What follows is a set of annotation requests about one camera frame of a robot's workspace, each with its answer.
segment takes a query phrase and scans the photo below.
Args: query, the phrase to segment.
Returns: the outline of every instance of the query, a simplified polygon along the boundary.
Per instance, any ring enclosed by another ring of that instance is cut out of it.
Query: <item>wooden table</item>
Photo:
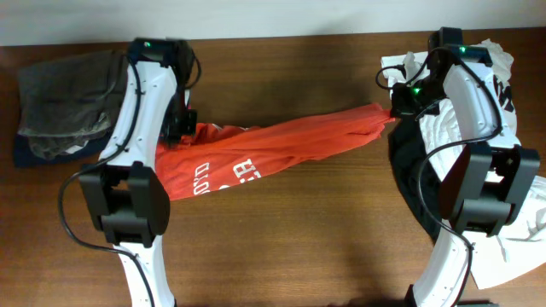
[[[429,32],[195,41],[203,78],[193,105],[200,121],[274,125],[371,101],[389,107],[374,83],[382,55],[427,47]],[[546,29],[466,31],[467,43],[491,38],[515,58],[510,83],[518,137],[546,156]],[[61,181],[87,159],[15,169],[19,116],[15,71],[39,61],[126,43],[0,49],[0,300],[2,306],[128,306],[118,257],[72,243],[55,206]],[[433,249],[405,205],[383,138],[318,162],[171,205],[165,235],[167,277],[179,305],[343,304],[400,299]],[[541,166],[540,175],[546,175]],[[69,223],[104,243],[77,185],[66,197]],[[546,300],[546,266],[499,287],[463,296],[502,306]]]

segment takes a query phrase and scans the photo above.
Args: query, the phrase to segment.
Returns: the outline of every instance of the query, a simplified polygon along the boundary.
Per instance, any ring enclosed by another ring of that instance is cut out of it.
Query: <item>white cloth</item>
[[[493,72],[500,80],[496,89],[499,96],[503,89],[509,87],[510,67],[514,58],[503,52],[499,44],[493,43],[489,39],[477,46],[486,47],[490,52],[493,60]],[[407,65],[413,56],[416,66],[420,67],[427,57],[427,52],[382,57],[381,66],[387,67],[402,63]],[[418,79],[425,78],[428,74],[429,71],[424,69]],[[397,69],[385,70],[383,75],[388,81],[388,86],[393,86],[397,82],[405,82],[403,74]],[[442,100],[439,103],[439,108],[439,116],[425,115],[419,121],[427,153],[438,146],[461,140],[459,124],[451,101],[449,99]],[[515,110],[508,107],[508,103],[503,106],[503,115],[509,128],[515,133],[517,130]],[[440,180],[444,180],[461,151],[462,146],[447,148],[430,159]],[[499,181],[500,177],[490,172],[487,180]],[[485,237],[485,234],[465,233],[475,243],[472,274],[478,288],[484,289],[500,285],[545,263],[545,225],[546,179],[535,177],[521,212],[512,225],[503,227],[501,233],[492,238]]]

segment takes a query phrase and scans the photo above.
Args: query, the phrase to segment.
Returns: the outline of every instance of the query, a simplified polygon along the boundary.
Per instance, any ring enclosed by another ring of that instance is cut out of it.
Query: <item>black cloth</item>
[[[417,172],[426,156],[419,123],[410,119],[402,120],[389,135],[392,173],[413,215],[433,240],[436,240],[440,227],[425,213],[417,197]],[[438,205],[440,181],[429,162],[421,177],[421,187],[428,209],[440,219]]]
[[[72,154],[60,154],[53,159],[42,159],[34,155],[29,144],[28,138],[21,135],[16,135],[14,140],[14,152],[13,159],[14,165],[18,168],[33,167],[37,165],[54,165],[60,163],[67,163],[76,159],[82,159],[89,157],[93,154],[100,153],[107,145],[110,139],[111,133],[107,133],[105,136],[90,140],[85,147]]]

